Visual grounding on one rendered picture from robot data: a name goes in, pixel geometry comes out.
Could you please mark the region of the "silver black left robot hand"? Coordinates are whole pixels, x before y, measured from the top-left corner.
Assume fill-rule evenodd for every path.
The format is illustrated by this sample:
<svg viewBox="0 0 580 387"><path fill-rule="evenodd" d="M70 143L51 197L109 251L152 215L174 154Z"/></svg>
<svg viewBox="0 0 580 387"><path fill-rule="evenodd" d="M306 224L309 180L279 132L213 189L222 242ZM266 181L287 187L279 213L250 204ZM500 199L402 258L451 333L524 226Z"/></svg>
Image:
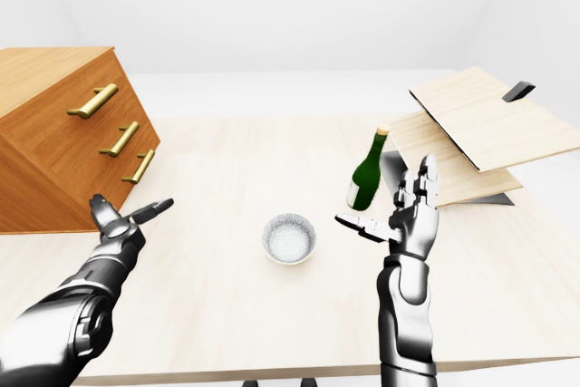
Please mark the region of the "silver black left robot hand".
<svg viewBox="0 0 580 387"><path fill-rule="evenodd" d="M139 224L154 219L173 204L173 198L163 199L123 217L102 194L94 194L89 200L92 220L100 232L102 244L127 237L131 231L139 228Z"/></svg>

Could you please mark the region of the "small wooden drawer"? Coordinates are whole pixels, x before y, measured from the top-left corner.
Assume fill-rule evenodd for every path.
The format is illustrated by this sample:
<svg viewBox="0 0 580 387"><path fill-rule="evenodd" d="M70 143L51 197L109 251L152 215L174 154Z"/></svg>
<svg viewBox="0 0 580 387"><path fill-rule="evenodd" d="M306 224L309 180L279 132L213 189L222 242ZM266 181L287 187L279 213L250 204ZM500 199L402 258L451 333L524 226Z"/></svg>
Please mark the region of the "small wooden drawer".
<svg viewBox="0 0 580 387"><path fill-rule="evenodd" d="M154 133L141 136L139 133L128 143L117 157L97 153L92 161L90 171L86 173L86 199L94 194L102 194L116 209L120 209L131 190L136 185L121 180L131 176L140 165L138 153L155 150L160 144L159 137Z"/></svg>

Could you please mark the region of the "speckled grey bowl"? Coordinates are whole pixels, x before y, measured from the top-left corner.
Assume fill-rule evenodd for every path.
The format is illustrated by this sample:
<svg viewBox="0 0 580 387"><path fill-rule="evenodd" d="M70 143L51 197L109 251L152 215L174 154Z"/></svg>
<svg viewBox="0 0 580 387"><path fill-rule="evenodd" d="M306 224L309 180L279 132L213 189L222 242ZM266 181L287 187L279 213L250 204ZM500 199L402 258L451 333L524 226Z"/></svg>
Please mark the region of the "speckled grey bowl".
<svg viewBox="0 0 580 387"><path fill-rule="evenodd" d="M262 233L266 255L281 265L298 265L314 252L316 233L305 217L285 213L271 218Z"/></svg>

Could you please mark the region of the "green glass bottle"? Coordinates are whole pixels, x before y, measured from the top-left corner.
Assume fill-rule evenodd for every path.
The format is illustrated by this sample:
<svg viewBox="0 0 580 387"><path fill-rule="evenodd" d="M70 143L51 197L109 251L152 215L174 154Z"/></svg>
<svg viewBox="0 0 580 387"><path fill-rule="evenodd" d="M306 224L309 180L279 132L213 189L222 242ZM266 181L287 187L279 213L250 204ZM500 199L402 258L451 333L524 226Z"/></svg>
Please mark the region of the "green glass bottle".
<svg viewBox="0 0 580 387"><path fill-rule="evenodd" d="M381 180L380 158L382 149L390 130L388 124L380 125L377 128L367 156L352 175L346 203L354 210L363 211L372 204Z"/></svg>

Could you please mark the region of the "black block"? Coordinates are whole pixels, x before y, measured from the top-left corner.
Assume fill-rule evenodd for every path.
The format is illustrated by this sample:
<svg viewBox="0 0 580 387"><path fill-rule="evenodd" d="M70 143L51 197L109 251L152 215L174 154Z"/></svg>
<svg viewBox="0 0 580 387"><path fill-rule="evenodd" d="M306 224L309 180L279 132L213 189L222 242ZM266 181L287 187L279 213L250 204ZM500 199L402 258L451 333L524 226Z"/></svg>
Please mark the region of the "black block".
<svg viewBox="0 0 580 387"><path fill-rule="evenodd" d="M504 102L515 102L521 100L535 88L536 86L531 82L520 81L502 97L502 100Z"/></svg>

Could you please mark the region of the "medium wooden drawer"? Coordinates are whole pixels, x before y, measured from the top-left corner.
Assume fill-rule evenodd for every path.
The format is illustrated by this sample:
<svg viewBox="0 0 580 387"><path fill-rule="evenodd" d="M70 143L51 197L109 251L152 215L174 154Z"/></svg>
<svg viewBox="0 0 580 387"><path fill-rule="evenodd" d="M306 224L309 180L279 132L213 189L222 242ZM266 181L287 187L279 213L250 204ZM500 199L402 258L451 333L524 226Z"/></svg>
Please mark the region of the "medium wooden drawer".
<svg viewBox="0 0 580 387"><path fill-rule="evenodd" d="M101 188L126 187L121 181L130 176L140 165L138 155L156 147L159 138L140 103L108 102L89 119L67 117L66 136L57 142L63 145L63 154L53 164L52 170L63 181L72 185L71 191L86 200ZM121 150L113 157L104 153L112 148L126 128L133 122L138 129Z"/></svg>

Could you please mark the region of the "large wooden drawer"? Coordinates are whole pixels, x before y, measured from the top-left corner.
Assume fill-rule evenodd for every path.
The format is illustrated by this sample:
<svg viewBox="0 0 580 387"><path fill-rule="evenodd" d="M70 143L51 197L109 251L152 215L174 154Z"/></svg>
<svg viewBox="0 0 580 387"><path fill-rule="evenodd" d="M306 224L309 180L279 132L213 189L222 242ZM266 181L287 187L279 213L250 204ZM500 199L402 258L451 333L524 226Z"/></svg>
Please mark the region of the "large wooden drawer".
<svg viewBox="0 0 580 387"><path fill-rule="evenodd" d="M57 142L66 136L67 110L80 108L95 95L94 88L110 83L119 90L106 103L140 103L111 47L3 49L0 131L52 169L63 154Z"/></svg>

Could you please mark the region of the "wooden cabinet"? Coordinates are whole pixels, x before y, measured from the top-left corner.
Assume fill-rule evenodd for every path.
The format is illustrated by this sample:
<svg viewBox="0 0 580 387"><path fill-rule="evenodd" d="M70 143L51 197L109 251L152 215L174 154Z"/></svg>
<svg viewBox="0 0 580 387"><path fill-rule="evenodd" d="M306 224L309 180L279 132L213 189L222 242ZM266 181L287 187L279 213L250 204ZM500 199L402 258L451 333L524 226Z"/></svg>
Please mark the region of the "wooden cabinet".
<svg viewBox="0 0 580 387"><path fill-rule="evenodd" d="M93 231L159 143L113 48L0 50L0 234Z"/></svg>

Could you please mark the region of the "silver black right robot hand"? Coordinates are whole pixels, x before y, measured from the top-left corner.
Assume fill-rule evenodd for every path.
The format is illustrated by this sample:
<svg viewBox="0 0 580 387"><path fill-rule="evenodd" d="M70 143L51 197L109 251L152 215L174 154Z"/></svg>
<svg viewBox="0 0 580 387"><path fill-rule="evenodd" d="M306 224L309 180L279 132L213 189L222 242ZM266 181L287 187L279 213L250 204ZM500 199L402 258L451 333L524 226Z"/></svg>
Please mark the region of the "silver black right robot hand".
<svg viewBox="0 0 580 387"><path fill-rule="evenodd" d="M393 196L395 210L388 221L345 213L336 215L335 220L362 237L389 243L392 253L408 253L424 260L438 231L440 215L436 197L439 190L437 160L433 154L428 154L416 174L408 169L401 176Z"/></svg>

